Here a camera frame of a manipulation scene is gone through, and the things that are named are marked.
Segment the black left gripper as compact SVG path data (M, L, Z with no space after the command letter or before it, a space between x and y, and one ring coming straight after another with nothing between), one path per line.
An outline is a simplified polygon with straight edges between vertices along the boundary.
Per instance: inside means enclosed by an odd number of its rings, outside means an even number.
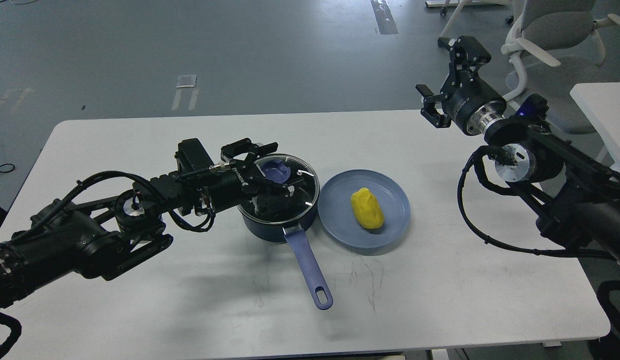
M274 153L278 142L254 143L240 139L221 148L221 159L228 162L225 170L202 173L202 196L205 207L219 213L246 202L255 218L289 218L296 186L260 178L263 172L255 160Z

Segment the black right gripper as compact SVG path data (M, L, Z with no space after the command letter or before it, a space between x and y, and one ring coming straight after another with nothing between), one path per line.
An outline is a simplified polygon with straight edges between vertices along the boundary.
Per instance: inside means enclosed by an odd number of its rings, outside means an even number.
M451 121L468 136L478 135L478 125L472 117L485 105L503 114L506 101L487 82L479 78L478 70L490 63L492 55L474 37L461 35L456 39L440 37L437 45L448 51L449 73L442 93L435 95L425 84L416 84L423 98L420 114L435 128L451 126ZM442 104L442 110L436 109Z

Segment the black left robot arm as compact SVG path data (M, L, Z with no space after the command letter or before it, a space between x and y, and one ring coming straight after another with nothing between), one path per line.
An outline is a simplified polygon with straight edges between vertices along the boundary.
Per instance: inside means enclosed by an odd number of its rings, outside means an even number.
M21 323L1 309L70 272L110 281L161 253L173 243L163 214L183 230L204 233L219 212L259 194L284 193L287 186L266 179L256 164L277 148L246 137L223 146L215 163L191 138L179 143L171 173L147 180L108 170L79 180L32 216L29 230L0 243L0 325L10 329L0 360L22 334Z

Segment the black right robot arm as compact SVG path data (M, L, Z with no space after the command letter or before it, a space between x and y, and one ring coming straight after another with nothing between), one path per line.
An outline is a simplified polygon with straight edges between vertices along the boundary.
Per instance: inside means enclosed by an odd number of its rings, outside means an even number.
M418 84L420 113L436 128L456 125L464 135L482 136L461 170L457 203L468 228L486 244L553 258L606 259L620 265L620 170L595 161L554 135L548 105L528 96L507 116L507 103L479 76L491 55L477 39L441 37L449 55L440 91ZM488 191L520 198L536 214L541 237L559 249L524 248L497 240L468 218L463 190L470 170Z

